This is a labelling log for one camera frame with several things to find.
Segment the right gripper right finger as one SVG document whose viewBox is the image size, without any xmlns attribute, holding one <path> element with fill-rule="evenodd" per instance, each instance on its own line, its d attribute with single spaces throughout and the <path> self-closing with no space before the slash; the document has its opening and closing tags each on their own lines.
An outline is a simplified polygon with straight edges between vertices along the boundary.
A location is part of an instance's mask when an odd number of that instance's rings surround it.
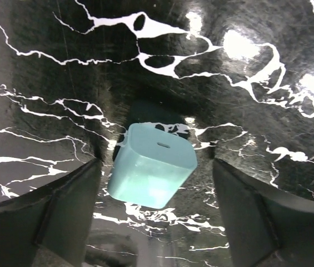
<svg viewBox="0 0 314 267">
<path fill-rule="evenodd" d="M 234 266 L 314 266 L 314 201 L 221 159 L 212 176 Z"/>
</svg>

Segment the light teal charger cube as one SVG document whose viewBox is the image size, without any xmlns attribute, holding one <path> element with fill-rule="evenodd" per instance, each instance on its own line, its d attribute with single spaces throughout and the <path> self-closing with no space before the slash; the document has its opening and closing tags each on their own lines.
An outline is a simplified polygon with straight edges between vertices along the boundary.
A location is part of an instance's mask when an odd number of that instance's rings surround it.
<svg viewBox="0 0 314 267">
<path fill-rule="evenodd" d="M 164 208 L 197 167 L 192 144 L 147 123 L 129 126 L 107 185 L 119 201 Z"/>
</svg>

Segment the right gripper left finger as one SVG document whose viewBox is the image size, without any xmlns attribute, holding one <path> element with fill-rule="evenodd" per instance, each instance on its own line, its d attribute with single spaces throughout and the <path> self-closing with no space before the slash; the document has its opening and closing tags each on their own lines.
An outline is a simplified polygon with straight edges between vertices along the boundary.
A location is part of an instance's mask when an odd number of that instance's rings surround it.
<svg viewBox="0 0 314 267">
<path fill-rule="evenodd" d="M 39 251 L 81 266 L 102 163 L 93 159 L 31 192 L 0 202 L 0 266 L 32 266 Z"/>
</svg>

